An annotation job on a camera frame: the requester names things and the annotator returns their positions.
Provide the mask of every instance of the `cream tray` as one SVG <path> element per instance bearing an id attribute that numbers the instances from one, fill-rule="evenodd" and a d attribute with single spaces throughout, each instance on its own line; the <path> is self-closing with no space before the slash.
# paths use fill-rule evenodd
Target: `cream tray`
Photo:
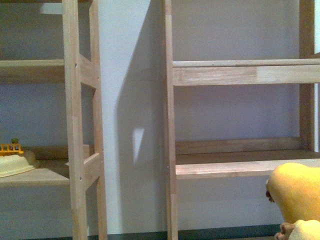
<path id="1" fill-rule="evenodd" d="M 0 178 L 31 171 L 40 166 L 32 151 L 25 150 L 24 154 L 0 156 Z"/>

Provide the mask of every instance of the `toy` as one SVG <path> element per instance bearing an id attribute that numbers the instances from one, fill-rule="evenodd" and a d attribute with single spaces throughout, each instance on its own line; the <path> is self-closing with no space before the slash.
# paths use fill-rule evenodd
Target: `toy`
<path id="1" fill-rule="evenodd" d="M 294 224 L 283 223 L 274 238 L 276 240 L 320 240 L 320 222 L 298 220 Z"/>
<path id="2" fill-rule="evenodd" d="M 0 144 L 0 156 L 9 156 L 13 154 L 23 154 L 18 138 L 11 139 L 11 144 Z"/>
<path id="3" fill-rule="evenodd" d="M 17 138 L 12 144 L 0 144 L 0 178 L 28 172 L 40 166 L 32 151 L 22 151 Z"/>
<path id="4" fill-rule="evenodd" d="M 280 165 L 271 173 L 266 189 L 285 220 L 276 240 L 320 240 L 320 167 Z"/>

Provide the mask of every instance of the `shelf board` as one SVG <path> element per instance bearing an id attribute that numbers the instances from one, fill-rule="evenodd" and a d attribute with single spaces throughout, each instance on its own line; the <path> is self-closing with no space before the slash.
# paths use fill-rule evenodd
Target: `shelf board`
<path id="1" fill-rule="evenodd" d="M 179 154 L 175 172 L 178 180 L 267 176 L 288 162 L 320 167 L 320 154 L 305 150 Z"/>
<path id="2" fill-rule="evenodd" d="M 61 3 L 62 0 L 1 0 L 2 4 L 42 4 L 42 3 Z M 78 0 L 79 3 L 90 3 L 92 0 Z"/>
<path id="3" fill-rule="evenodd" d="M 315 84 L 319 59 L 173 62 L 174 86 Z"/>
<path id="4" fill-rule="evenodd" d="M 61 59 L 0 61 L 0 85 L 64 82 L 65 63 Z"/>
<path id="5" fill-rule="evenodd" d="M 202 67 L 258 67 L 320 65 L 320 59 L 265 59 L 265 60 L 216 60 L 216 61 L 174 61 L 174 68 Z"/>
<path id="6" fill-rule="evenodd" d="M 0 188 L 70 185 L 68 160 L 41 160 L 40 168 L 0 178 Z"/>

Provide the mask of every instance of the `plush toy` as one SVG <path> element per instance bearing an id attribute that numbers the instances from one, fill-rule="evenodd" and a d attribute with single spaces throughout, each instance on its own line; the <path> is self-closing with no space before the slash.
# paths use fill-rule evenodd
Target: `plush toy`
<path id="1" fill-rule="evenodd" d="M 320 240 L 320 167 L 280 165 L 267 180 L 266 189 L 266 196 L 277 204 L 285 220 L 276 240 Z"/>

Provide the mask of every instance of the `light wood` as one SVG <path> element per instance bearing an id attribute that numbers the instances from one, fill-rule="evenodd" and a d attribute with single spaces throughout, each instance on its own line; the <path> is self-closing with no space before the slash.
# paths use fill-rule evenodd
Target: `light wood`
<path id="1" fill-rule="evenodd" d="M 175 86 L 318 83 L 320 65 L 176 67 Z"/>
<path id="2" fill-rule="evenodd" d="M 79 52 L 78 2 L 91 3 L 91 61 Z M 0 178 L 0 187 L 69 185 L 72 239 L 87 240 L 86 190 L 96 184 L 99 239 L 106 240 L 98 0 L 2 0 L 0 3 L 62 3 L 64 59 L 0 61 L 0 85 L 65 83 L 68 136 L 67 146 L 24 147 L 42 160 L 41 168 Z M 94 146 L 83 144 L 82 85 L 92 88 Z"/>
<path id="3" fill-rule="evenodd" d="M 102 93 L 101 93 L 101 72 L 100 72 L 100 44 L 99 44 L 99 10 L 98 0 L 93 0 L 89 10 L 90 19 L 90 52 L 94 73 L 92 78 L 95 82 L 93 94 L 93 131 L 94 131 L 94 151 L 99 154 L 93 170 L 89 173 L 96 178 L 96 200 L 98 215 L 98 235 L 99 240 L 108 239 L 107 230 L 107 203 L 106 203 L 106 179 L 104 163 L 104 143 L 103 143 L 103 119 L 102 119 Z"/>
<path id="4" fill-rule="evenodd" d="M 63 42 L 65 64 L 66 120 L 72 211 L 72 237 L 86 240 L 87 204 L 83 164 L 82 105 L 79 59 L 78 3 L 62 1 Z"/>
<path id="5" fill-rule="evenodd" d="M 0 188 L 70 185 L 68 160 L 43 160 L 40 168 L 0 178 Z"/>
<path id="6" fill-rule="evenodd" d="M 319 59 L 174 61 L 174 68 L 320 65 Z"/>
<path id="7" fill-rule="evenodd" d="M 102 156 L 100 153 L 94 153 L 84 160 L 84 181 L 87 190 L 99 177 L 101 171 Z"/>
<path id="8" fill-rule="evenodd" d="M 270 159 L 266 160 L 267 152 L 261 152 L 258 154 L 243 153 L 241 156 L 228 155 L 225 158 L 219 158 L 218 153 L 207 154 L 206 156 L 190 156 L 181 155 L 183 158 L 178 161 L 189 163 L 176 166 L 176 178 L 178 180 L 187 179 L 207 179 L 207 178 L 232 178 L 232 177 L 253 177 L 253 176 L 268 176 L 277 166 L 285 163 L 301 163 L 309 167 L 320 167 L 320 155 L 318 158 L 302 159 L 302 153 L 287 154 L 291 155 L 290 159 L 284 160 L 281 153 L 270 154 Z"/>
<path id="9" fill-rule="evenodd" d="M 93 89 L 97 88 L 97 79 L 95 78 L 96 69 L 94 64 L 79 54 L 80 81 Z"/>
<path id="10" fill-rule="evenodd" d="M 1 0 L 0 4 L 41 4 L 41 3 L 61 3 L 62 0 Z M 79 3 L 90 3 L 92 0 L 78 0 Z"/>
<path id="11" fill-rule="evenodd" d="M 318 147 L 315 139 L 318 116 L 315 116 L 314 84 L 320 82 L 320 60 L 316 59 L 320 54 L 314 54 L 314 1 L 301 0 L 301 59 L 173 61 L 172 5 L 170 0 L 163 2 L 166 50 L 165 146 L 169 175 L 167 225 L 168 239 L 177 240 L 176 180 L 266 176 L 278 165 L 287 162 L 320 166 L 320 154 L 314 152 Z M 174 142 L 173 86 L 253 84 L 300 84 L 299 137 Z"/>
<path id="12" fill-rule="evenodd" d="M 300 85 L 300 136 L 303 149 L 315 151 L 315 85 Z"/>
<path id="13" fill-rule="evenodd" d="M 295 149 L 178 154 L 176 156 L 176 163 L 178 165 L 185 165 L 298 159 L 320 159 L 320 154 L 318 152 Z"/>
<path id="14" fill-rule="evenodd" d="M 300 137 L 275 137 L 239 140 L 178 141 L 175 152 L 180 154 L 230 153 L 301 149 Z"/>
<path id="15" fill-rule="evenodd" d="M 37 160 L 67 159 L 68 146 L 23 146 L 23 150 L 30 150 Z M 93 145 L 82 146 L 83 158 L 88 158 L 94 153 Z"/>
<path id="16" fill-rule="evenodd" d="M 65 82 L 64 60 L 0 61 L 0 85 Z"/>
<path id="17" fill-rule="evenodd" d="M 299 5 L 299 55 L 301 59 L 308 59 L 315 53 L 315 4 L 300 0 Z"/>
<path id="18" fill-rule="evenodd" d="M 165 27 L 165 158 L 166 174 L 166 205 L 167 205 L 167 238 L 178 240 L 178 196 L 176 183 L 176 150 L 175 150 L 175 112 L 173 85 L 173 50 L 172 50 L 172 3 L 164 0 L 163 12 Z"/>

